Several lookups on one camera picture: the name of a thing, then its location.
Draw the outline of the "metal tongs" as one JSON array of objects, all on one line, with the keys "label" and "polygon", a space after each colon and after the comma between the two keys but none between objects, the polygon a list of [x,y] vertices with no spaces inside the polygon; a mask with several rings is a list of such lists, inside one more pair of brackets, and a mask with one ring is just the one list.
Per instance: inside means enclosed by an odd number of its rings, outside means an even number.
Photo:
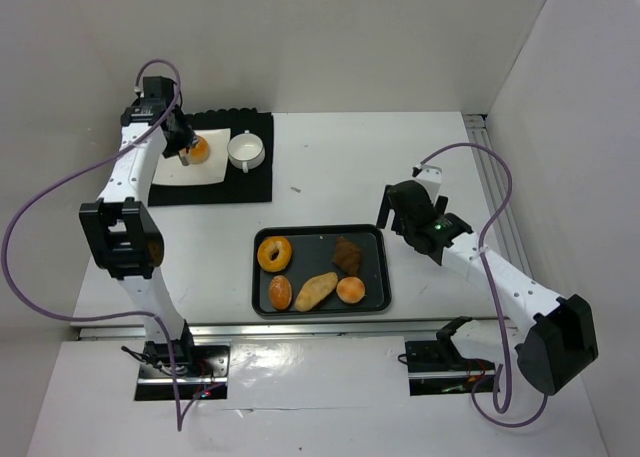
[{"label": "metal tongs", "polygon": [[199,137],[195,136],[193,141],[182,149],[179,158],[183,166],[194,165],[199,162]]}]

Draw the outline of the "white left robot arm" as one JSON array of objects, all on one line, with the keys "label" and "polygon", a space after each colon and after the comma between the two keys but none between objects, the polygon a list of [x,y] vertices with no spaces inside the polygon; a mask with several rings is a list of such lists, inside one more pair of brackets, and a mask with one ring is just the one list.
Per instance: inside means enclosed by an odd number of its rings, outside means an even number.
[{"label": "white left robot arm", "polygon": [[144,354],[149,362],[182,366],[194,360],[193,336],[176,310],[160,266],[164,238],[148,209],[160,158],[177,157],[195,142],[195,133],[177,104],[177,83],[143,77],[136,100],[121,115],[123,152],[96,201],[84,203],[79,219],[97,267],[125,290],[144,313]]}]

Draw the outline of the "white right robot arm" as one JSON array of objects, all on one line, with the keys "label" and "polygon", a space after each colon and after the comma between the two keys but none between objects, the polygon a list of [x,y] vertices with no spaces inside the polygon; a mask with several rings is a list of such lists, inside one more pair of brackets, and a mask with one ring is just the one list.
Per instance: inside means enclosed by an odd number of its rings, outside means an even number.
[{"label": "white right robot arm", "polygon": [[500,303],[511,324],[500,328],[459,317],[437,333],[445,354],[455,359],[504,365],[515,357],[524,379],[547,396],[557,394],[598,357],[590,304],[561,296],[483,246],[469,224],[432,200],[415,180],[386,187],[378,215],[415,251],[449,269]]}]

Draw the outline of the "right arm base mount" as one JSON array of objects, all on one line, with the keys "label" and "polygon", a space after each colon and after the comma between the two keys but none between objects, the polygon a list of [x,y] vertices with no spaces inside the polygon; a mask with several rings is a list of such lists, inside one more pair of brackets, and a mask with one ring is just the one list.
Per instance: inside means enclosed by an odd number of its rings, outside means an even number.
[{"label": "right arm base mount", "polygon": [[447,360],[434,340],[406,341],[397,360],[406,366],[411,396],[492,392],[495,365],[482,360]]}]

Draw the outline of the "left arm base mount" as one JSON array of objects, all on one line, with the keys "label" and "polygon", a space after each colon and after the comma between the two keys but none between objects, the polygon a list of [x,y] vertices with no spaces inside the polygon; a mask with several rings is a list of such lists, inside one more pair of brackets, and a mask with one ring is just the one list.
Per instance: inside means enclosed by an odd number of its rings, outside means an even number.
[{"label": "left arm base mount", "polygon": [[[155,362],[147,353],[126,346],[121,350],[139,363],[134,400],[171,401],[174,399],[169,362]],[[229,345],[203,345],[194,348],[190,364],[176,366],[178,395],[181,401],[193,398],[224,400],[228,394]]]}]

